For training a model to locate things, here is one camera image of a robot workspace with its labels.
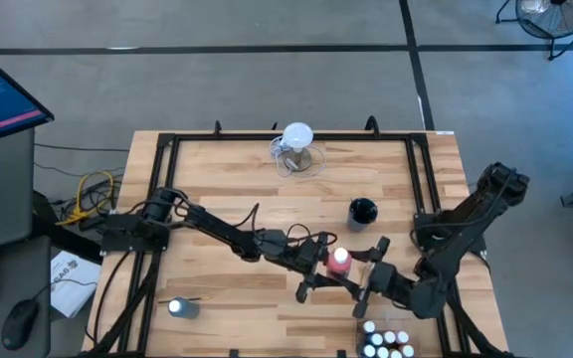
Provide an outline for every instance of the gray floor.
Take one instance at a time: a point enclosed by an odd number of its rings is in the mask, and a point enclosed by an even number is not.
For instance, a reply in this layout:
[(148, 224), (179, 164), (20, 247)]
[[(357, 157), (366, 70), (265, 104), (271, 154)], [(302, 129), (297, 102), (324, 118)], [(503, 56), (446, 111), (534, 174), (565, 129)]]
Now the gray floor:
[[(419, 45), (542, 44), (494, 25), (500, 0), (411, 0)], [(510, 5), (505, 12), (513, 8)], [(0, 48), (404, 44), (395, 0), (0, 0)], [(573, 52), (422, 53), (436, 128), (458, 136), (469, 180), (492, 161), (532, 178), (525, 202), (487, 232), (513, 352), (573, 357)], [(0, 56), (57, 121), (44, 143), (127, 147), (136, 129), (421, 129), (406, 53)], [(37, 150), (74, 172), (124, 164), (120, 153)], [(72, 195), (77, 180), (38, 170), (35, 187)], [(53, 325), (53, 355), (80, 348), (86, 310)]]

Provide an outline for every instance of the white paper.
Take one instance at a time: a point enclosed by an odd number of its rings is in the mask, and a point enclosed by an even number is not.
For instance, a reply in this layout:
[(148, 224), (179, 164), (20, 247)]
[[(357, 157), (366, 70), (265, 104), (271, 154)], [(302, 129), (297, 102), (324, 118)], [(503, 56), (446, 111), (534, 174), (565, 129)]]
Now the white paper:
[[(60, 252), (51, 261), (50, 282), (52, 283), (66, 278), (80, 283), (98, 283), (99, 276), (99, 265), (67, 252)], [(53, 307), (67, 318), (72, 318), (77, 315), (95, 290), (95, 284), (80, 285), (71, 281), (54, 283), (50, 287), (50, 300)]]

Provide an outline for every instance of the wooden table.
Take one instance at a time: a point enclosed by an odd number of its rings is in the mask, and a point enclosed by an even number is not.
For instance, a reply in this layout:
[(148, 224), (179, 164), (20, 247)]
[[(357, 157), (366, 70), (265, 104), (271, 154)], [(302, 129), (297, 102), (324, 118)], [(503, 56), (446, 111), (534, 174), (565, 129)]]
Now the wooden table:
[[(125, 211), (145, 199), (158, 133), (134, 134), (119, 210)], [(454, 208), (469, 194), (457, 142), (451, 134), (435, 132), (429, 132), (428, 139), (442, 206)], [(404, 144), (326, 141), (314, 145), (324, 152), (326, 168), (312, 178), (282, 178), (276, 173), (266, 142), (183, 142), (174, 187), (230, 223), (241, 221), (254, 204), (260, 203), (259, 228), (286, 230), (291, 224), (302, 223), (312, 232), (337, 234), (337, 244), (349, 250), (366, 250), (386, 236), (391, 245), (385, 261), (414, 277), (412, 269), (419, 255), (409, 240), (409, 231), (415, 201)], [(416, 152), (426, 186), (421, 154)], [(425, 195), (425, 202), (430, 203)], [(359, 234), (349, 232), (345, 226), (349, 201), (356, 197), (368, 197), (379, 206), (377, 222)], [(124, 308), (133, 256), (123, 263), (108, 290), (100, 317), (101, 335)], [(90, 331), (100, 293), (120, 257), (112, 254), (103, 261)], [(143, 275), (147, 265), (145, 261)], [(350, 278), (360, 280), (361, 273), (361, 266), (355, 265)], [(300, 304), (294, 296), (300, 281), (300, 275), (265, 261), (244, 263), (228, 247), (201, 233), (176, 231), (162, 257), (147, 356), (227, 356), (229, 349), (239, 349), (242, 356), (326, 357), (345, 349), (354, 356), (356, 320), (351, 317), (353, 302), (348, 293), (343, 288), (320, 289), (310, 292), (307, 302)], [(507, 349), (487, 269), (467, 256), (458, 283), (464, 308), (473, 321), (490, 342)], [(200, 302), (198, 319), (184, 320), (170, 316), (166, 304), (158, 303), (175, 296), (208, 298)], [(131, 350), (136, 347), (141, 311), (134, 317)], [(416, 319), (379, 296), (371, 297), (367, 317), (408, 331), (418, 356), (441, 355), (434, 319)], [(449, 311), (447, 320), (451, 344), (458, 350)], [(83, 348), (91, 346), (86, 339)]]

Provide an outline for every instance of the black mug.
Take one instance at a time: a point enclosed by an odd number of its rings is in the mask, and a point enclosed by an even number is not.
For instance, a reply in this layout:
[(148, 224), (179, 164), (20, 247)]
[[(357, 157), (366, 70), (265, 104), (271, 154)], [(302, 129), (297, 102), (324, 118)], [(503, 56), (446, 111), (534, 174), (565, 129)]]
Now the black mug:
[(350, 202), (348, 206), (348, 229), (360, 232), (377, 219), (377, 205), (366, 198), (357, 198)]

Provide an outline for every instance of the floor fan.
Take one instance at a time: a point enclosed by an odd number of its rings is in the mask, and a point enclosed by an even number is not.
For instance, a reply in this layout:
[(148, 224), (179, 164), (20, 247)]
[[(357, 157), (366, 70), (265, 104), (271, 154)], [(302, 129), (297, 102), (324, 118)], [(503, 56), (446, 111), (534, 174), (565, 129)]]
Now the floor fan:
[(551, 41), (549, 61), (563, 55), (573, 46), (573, 40), (558, 54), (554, 54), (554, 43), (573, 35), (573, 0), (514, 0), (516, 19), (500, 19), (501, 11), (511, 0), (505, 0), (496, 13), (496, 23), (518, 22), (531, 36)]

